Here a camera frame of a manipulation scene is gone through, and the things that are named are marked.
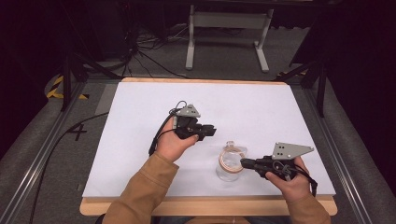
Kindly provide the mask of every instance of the person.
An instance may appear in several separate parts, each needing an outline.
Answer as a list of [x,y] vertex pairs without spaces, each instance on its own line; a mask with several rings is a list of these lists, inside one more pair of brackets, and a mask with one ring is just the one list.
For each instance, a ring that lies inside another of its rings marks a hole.
[[[151,222],[152,211],[163,201],[177,174],[178,166],[174,162],[198,140],[198,135],[180,139],[175,132],[168,132],[172,129],[172,124],[173,119],[166,122],[154,154],[132,176],[121,196],[109,206],[107,212],[98,218],[96,223],[149,224]],[[296,158],[295,163],[306,170],[301,158]],[[284,181],[270,172],[267,172],[266,177],[281,190],[293,224],[331,223],[329,214],[312,196],[306,177],[298,174],[291,181]]]

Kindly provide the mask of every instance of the hand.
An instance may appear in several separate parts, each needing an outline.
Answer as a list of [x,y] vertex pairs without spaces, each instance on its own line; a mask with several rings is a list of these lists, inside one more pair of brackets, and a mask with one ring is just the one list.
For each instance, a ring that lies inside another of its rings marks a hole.
[[[296,157],[294,159],[294,164],[299,165],[307,173],[309,173],[301,157]],[[308,179],[301,174],[297,174],[297,176],[295,176],[291,181],[285,181],[271,172],[267,172],[265,176],[269,181],[271,181],[271,183],[279,188],[280,191],[282,191],[283,197],[289,203],[302,199],[307,194],[311,193],[309,190]]]
[[161,134],[157,144],[157,152],[171,162],[180,158],[187,148],[193,146],[198,141],[199,137],[196,134],[186,139],[180,139],[174,131],[169,131],[173,128],[173,122],[174,118],[172,117],[163,126],[163,130],[161,131],[163,134]]

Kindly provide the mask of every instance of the white board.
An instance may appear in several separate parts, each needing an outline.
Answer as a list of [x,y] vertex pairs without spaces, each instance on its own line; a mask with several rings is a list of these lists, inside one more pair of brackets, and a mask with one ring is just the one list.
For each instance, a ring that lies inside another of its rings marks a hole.
[[227,141],[247,147],[251,159],[271,155],[276,142],[314,147],[302,156],[318,195],[335,190],[288,85],[121,82],[97,149],[83,197],[118,197],[149,157],[152,138],[179,101],[193,104],[201,124],[217,128],[176,161],[167,196],[280,195],[252,170],[224,182],[216,175]]

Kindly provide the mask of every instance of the glass cup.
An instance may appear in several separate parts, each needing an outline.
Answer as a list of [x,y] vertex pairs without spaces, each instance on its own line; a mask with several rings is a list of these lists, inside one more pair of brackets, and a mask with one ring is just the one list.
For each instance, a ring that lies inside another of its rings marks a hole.
[[219,163],[216,167],[216,174],[223,181],[235,181],[244,169],[241,159],[247,156],[248,150],[245,147],[236,147],[233,141],[228,141],[219,155]]

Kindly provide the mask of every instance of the brown sleeve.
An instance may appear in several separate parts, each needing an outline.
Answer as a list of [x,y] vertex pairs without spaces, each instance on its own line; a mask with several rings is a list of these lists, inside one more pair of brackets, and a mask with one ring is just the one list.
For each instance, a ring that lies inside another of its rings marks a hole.
[[330,224],[329,213],[311,194],[292,203],[288,203],[293,224]]
[[110,205],[103,223],[149,224],[152,211],[163,201],[177,169],[177,165],[155,152]]

